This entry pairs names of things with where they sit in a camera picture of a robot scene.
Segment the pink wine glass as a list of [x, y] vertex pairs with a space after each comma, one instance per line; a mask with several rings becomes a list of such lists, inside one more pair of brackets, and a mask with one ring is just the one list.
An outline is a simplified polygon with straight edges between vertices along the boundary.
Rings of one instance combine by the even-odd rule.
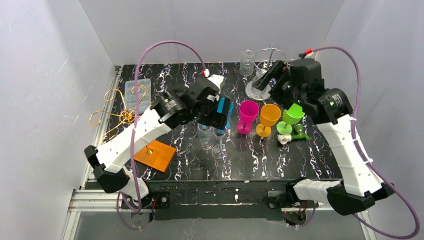
[[259, 113], [259, 105], [252, 100], [245, 100], [239, 106], [239, 122], [236, 125], [237, 131], [242, 135], [249, 134], [252, 129], [252, 122], [256, 120]]

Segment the orange wine glass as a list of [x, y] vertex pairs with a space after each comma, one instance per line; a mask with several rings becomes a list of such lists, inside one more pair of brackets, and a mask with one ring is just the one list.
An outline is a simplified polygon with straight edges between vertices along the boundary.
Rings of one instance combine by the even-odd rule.
[[259, 113], [259, 124], [255, 131], [261, 138], [269, 137], [272, 133], [271, 127], [274, 126], [282, 115], [281, 109], [275, 104], [265, 104]]

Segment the clear wine glass front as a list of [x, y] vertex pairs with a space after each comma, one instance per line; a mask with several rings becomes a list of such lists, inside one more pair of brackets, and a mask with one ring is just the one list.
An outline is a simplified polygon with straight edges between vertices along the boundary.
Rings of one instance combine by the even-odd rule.
[[218, 128], [213, 129], [213, 137], [215, 140], [215, 146], [212, 148], [211, 153], [215, 159], [222, 159], [225, 155], [225, 142], [227, 132]]

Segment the green wine glass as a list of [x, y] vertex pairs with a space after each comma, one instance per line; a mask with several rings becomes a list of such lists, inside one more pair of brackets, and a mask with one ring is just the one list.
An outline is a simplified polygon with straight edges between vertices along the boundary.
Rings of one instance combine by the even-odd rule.
[[282, 121], [276, 125], [279, 134], [287, 135], [293, 131], [293, 125], [297, 124], [304, 117], [303, 108], [293, 103], [290, 108], [285, 109], [282, 113]]

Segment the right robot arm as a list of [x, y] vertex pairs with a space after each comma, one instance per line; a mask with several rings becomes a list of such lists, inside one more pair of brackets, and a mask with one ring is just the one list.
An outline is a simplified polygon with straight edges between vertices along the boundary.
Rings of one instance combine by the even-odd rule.
[[290, 201], [314, 201], [330, 205], [342, 216], [362, 212], [394, 190], [371, 168], [371, 159], [362, 145], [353, 118], [353, 108], [346, 94], [338, 88], [326, 88], [321, 64], [304, 58], [290, 64], [278, 60], [252, 86], [264, 91], [271, 80], [271, 99], [288, 109], [300, 106], [325, 137], [342, 180], [321, 181], [304, 177], [289, 182], [286, 195]]

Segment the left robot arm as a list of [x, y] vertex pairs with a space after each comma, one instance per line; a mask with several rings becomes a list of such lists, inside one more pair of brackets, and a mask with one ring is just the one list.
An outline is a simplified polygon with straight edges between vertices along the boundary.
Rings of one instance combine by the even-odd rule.
[[99, 146], [87, 146], [84, 154], [102, 190], [107, 194], [122, 192], [140, 200], [149, 194], [149, 188], [125, 168], [136, 152], [190, 121], [224, 130], [228, 114], [218, 111], [224, 84], [222, 75], [212, 74], [198, 78], [189, 88], [163, 91], [133, 124], [113, 139]]

